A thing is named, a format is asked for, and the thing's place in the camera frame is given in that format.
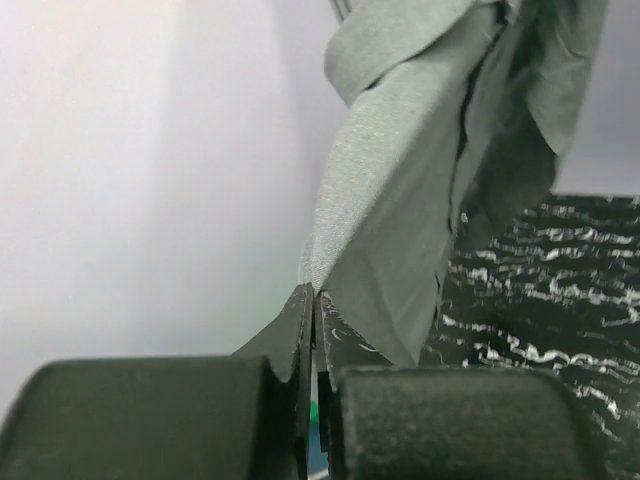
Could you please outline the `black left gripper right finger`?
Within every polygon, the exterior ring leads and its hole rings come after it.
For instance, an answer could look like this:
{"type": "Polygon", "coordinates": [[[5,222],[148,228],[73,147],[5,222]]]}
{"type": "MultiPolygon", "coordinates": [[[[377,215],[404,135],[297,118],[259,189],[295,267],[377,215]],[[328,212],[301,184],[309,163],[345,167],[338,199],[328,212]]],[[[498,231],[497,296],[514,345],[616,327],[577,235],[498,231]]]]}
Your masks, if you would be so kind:
{"type": "Polygon", "coordinates": [[[321,445],[333,479],[635,479],[639,351],[573,321],[468,310],[393,365],[316,300],[321,445]]]}

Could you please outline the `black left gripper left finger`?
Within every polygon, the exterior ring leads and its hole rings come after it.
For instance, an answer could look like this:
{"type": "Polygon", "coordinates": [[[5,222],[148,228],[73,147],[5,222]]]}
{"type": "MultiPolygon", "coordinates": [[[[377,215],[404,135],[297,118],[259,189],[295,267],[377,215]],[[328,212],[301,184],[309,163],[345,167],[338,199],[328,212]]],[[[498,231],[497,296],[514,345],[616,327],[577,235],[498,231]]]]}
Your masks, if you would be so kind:
{"type": "Polygon", "coordinates": [[[229,356],[67,360],[1,428],[5,479],[303,479],[314,292],[229,356]]]}

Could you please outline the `grey button shirt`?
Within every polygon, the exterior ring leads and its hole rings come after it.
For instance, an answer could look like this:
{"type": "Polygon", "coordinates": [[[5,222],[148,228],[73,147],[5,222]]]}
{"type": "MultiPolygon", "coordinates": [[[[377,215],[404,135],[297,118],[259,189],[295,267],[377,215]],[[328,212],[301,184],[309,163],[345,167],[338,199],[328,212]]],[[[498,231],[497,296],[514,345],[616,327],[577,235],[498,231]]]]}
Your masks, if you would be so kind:
{"type": "Polygon", "coordinates": [[[325,54],[348,115],[303,277],[413,367],[454,249],[476,251],[553,186],[601,42],[604,1],[360,1],[325,54]]]}

